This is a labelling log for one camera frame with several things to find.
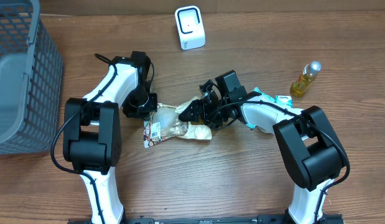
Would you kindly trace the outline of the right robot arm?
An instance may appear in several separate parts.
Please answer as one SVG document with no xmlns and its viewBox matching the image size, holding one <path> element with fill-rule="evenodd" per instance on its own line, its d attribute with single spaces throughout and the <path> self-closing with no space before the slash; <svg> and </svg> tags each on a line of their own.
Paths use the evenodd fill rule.
<svg viewBox="0 0 385 224">
<path fill-rule="evenodd" d="M 258 91 L 248 93 L 230 70 L 200 85 L 202 98 L 181 110 L 179 120 L 202 122 L 212 130 L 236 120 L 276 137 L 283 163 L 293 180 L 292 202 L 283 214 L 258 215 L 257 223 L 343 223 L 322 207 L 328 189 L 343 182 L 350 163 L 324 111 L 289 108 Z"/>
</svg>

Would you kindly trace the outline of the small teal packet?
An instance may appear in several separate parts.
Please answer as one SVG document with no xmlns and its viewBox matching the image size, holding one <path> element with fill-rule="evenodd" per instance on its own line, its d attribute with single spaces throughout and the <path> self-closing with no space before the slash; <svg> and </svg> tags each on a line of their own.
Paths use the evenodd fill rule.
<svg viewBox="0 0 385 224">
<path fill-rule="evenodd" d="M 291 96 L 276 95 L 275 102 L 279 105 L 285 106 L 287 108 L 293 107 L 293 101 Z"/>
</svg>

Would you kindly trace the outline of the teal tissue pack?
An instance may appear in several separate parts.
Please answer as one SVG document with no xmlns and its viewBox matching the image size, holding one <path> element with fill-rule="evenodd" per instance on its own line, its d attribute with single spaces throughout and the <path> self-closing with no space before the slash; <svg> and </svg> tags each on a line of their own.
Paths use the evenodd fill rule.
<svg viewBox="0 0 385 224">
<path fill-rule="evenodd" d="M 263 91 L 261 91 L 258 87 L 256 87 L 256 88 L 254 89 L 254 91 L 260 93 L 262 96 L 264 96 L 265 98 L 267 98 L 269 101 L 271 101 L 271 102 L 273 102 L 273 103 L 275 102 L 275 99 L 274 99 L 273 97 L 271 97 L 271 96 L 265 94 L 265 93 L 264 93 Z M 249 123 L 248 123 L 246 126 L 249 127 L 250 129 L 254 129 L 254 128 L 256 127 L 255 125 L 249 124 Z"/>
</svg>

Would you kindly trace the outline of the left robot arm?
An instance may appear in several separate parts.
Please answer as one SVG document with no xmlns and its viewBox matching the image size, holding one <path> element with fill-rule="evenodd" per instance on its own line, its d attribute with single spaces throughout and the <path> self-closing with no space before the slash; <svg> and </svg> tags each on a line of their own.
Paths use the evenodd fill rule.
<svg viewBox="0 0 385 224">
<path fill-rule="evenodd" d="M 120 115 L 146 121 L 157 111 L 157 94 L 148 75 L 154 66 L 140 51 L 113 59 L 95 56 L 108 64 L 108 73 L 89 94 L 65 103 L 59 130 L 63 157 L 85 184 L 92 209 L 89 223 L 124 223 L 115 176 L 122 149 Z"/>
</svg>

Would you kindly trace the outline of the yellow oil bottle silver cap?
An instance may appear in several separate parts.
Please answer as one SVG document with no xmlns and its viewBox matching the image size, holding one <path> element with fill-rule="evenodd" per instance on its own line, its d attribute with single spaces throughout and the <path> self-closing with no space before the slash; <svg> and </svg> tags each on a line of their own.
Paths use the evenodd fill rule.
<svg viewBox="0 0 385 224">
<path fill-rule="evenodd" d="M 295 97 L 303 96 L 321 69 L 322 64 L 318 61 L 307 64 L 296 81 L 291 84 L 290 94 Z"/>
</svg>

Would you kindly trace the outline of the white orange snack packet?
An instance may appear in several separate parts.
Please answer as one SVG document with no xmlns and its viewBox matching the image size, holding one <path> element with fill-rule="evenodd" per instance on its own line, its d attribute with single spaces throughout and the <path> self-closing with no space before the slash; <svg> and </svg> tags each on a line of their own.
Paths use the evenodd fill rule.
<svg viewBox="0 0 385 224">
<path fill-rule="evenodd" d="M 150 120 L 144 122 L 144 147 L 149 148 L 168 138 L 211 140 L 212 131 L 208 126 L 195 124 L 190 121 L 179 120 L 179 115 L 193 100 L 201 97 L 194 96 L 180 106 L 163 103 L 157 104 L 157 111 L 153 112 Z"/>
</svg>

